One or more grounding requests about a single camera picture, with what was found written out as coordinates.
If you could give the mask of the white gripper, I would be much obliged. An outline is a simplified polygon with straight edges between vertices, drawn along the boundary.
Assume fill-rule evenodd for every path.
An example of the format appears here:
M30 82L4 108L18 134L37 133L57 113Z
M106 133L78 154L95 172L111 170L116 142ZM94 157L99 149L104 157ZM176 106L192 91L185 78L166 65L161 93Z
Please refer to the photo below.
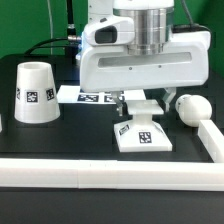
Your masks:
M124 105L117 91L166 88L168 107L175 87L197 86L209 75L208 31L174 33L159 53L131 55L134 21L110 16L85 26L82 34L80 86L85 92L112 92L120 116Z

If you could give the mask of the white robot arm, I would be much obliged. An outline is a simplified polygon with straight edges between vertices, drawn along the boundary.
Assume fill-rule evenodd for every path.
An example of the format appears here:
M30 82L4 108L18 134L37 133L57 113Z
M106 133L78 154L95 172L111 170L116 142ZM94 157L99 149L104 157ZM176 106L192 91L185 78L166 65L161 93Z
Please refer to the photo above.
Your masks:
M174 0L113 0L113 13L82 33L80 86L110 92L120 115L125 90L202 85L208 79L211 33L196 23L173 23Z

